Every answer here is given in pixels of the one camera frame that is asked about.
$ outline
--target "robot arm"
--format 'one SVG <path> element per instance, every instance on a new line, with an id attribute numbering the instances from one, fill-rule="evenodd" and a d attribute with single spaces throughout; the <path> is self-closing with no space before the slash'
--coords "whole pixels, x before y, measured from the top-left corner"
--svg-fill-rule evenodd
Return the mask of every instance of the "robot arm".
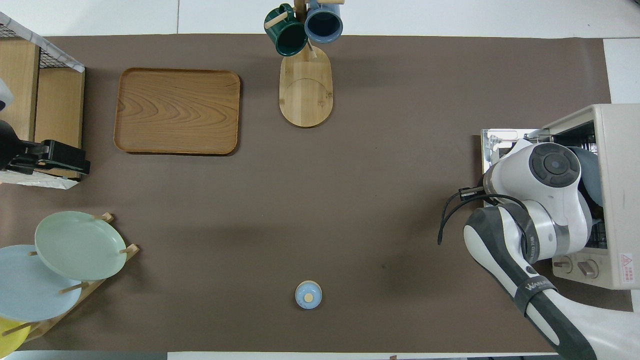
<path id="1" fill-rule="evenodd" d="M 558 294 L 524 260 L 522 231 L 508 208 L 474 211 L 464 228 L 471 256 L 496 278 L 563 358 L 636 359 L 640 315 L 579 304 Z"/>
<path id="2" fill-rule="evenodd" d="M 11 90 L 9 90 L 4 81 L 0 79 L 0 111 L 11 105 L 12 102 L 13 94 L 11 93 Z"/>
<path id="3" fill-rule="evenodd" d="M 579 177 L 577 158 L 558 144 L 530 145 L 503 158 L 485 175 L 484 190 L 514 197 L 524 208 L 502 200 L 475 210 L 464 227 L 465 244 L 563 358 L 637 359 L 639 314 L 568 300 L 530 266 L 584 247 L 591 216 L 577 190 Z"/>

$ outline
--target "warning label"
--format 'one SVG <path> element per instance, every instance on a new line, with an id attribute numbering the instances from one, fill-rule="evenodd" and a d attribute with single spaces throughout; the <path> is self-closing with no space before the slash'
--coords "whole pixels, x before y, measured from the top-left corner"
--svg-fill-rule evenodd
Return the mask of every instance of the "warning label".
<path id="1" fill-rule="evenodd" d="M 620 265 L 622 267 L 620 275 L 622 277 L 622 283 L 624 284 L 632 284 L 636 282 L 636 279 L 634 277 L 633 260 L 634 258 L 632 254 L 620 254 Z"/>

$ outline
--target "dish rack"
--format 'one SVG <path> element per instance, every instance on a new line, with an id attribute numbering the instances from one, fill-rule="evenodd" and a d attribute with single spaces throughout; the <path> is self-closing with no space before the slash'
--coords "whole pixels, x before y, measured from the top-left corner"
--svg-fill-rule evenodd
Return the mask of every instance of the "dish rack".
<path id="1" fill-rule="evenodd" d="M 107 222 L 107 223 L 111 223 L 113 221 L 113 215 L 111 213 L 105 213 L 100 217 L 95 217 L 95 218 L 101 218 L 103 221 Z M 126 260 L 125 260 L 125 264 L 126 262 L 128 262 L 131 258 L 133 258 L 138 252 L 140 251 L 140 248 L 135 245 L 135 244 L 130 244 L 129 246 L 127 246 L 126 249 L 122 250 L 122 253 L 126 254 Z M 50 318 L 47 320 L 43 320 L 40 322 L 26 322 L 23 323 L 19 326 L 16 326 L 12 329 L 8 329 L 5 330 L 4 332 L 2 332 L 0 334 L 0 336 L 9 336 L 15 332 L 21 331 L 23 329 L 29 328 L 29 334 L 27 335 L 26 339 L 24 340 L 24 342 L 27 341 L 31 341 L 33 339 L 37 339 L 41 336 L 43 336 L 44 334 L 46 334 L 49 330 L 51 330 L 51 328 L 53 328 L 60 320 L 62 320 L 67 314 L 69 314 L 71 311 L 73 311 L 73 309 L 76 308 L 76 306 L 78 306 L 84 299 L 86 299 L 89 295 L 91 295 L 91 293 L 93 293 L 106 279 L 101 279 L 98 281 L 85 281 L 82 282 L 81 284 L 78 284 L 76 286 L 73 286 L 71 288 L 67 288 L 67 289 L 63 289 L 60 292 L 67 292 L 67 291 L 72 291 L 74 289 L 77 288 L 81 288 L 81 292 L 80 292 L 80 296 L 78 298 L 78 300 L 76 301 L 76 303 L 66 312 L 64 312 L 63 314 L 60 314 L 54 318 Z"/>

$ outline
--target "mug tree stand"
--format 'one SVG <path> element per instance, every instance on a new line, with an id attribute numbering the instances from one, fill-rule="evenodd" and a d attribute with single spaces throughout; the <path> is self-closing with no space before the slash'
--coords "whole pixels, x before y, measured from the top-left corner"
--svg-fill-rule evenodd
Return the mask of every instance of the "mug tree stand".
<path id="1" fill-rule="evenodd" d="M 318 3 L 336 3 L 318 0 Z M 307 18 L 305 0 L 295 0 L 296 18 Z M 309 42 L 280 65 L 280 111 L 295 126 L 314 127 L 329 117 L 333 109 L 331 62 L 324 51 Z"/>

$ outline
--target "mug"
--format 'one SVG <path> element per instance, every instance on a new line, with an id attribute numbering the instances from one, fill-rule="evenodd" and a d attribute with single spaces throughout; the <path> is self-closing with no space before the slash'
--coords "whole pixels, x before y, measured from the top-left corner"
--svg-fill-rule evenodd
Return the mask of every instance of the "mug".
<path id="1" fill-rule="evenodd" d="M 305 26 L 296 19 L 296 14 L 289 4 L 282 4 L 279 8 L 271 10 L 264 22 L 287 13 L 287 17 L 264 31 L 276 45 L 276 51 L 282 56 L 298 54 L 307 44 Z"/>
<path id="2" fill-rule="evenodd" d="M 340 5 L 318 4 L 317 0 L 310 0 L 305 32 L 309 40 L 320 44 L 336 41 L 342 34 Z"/>

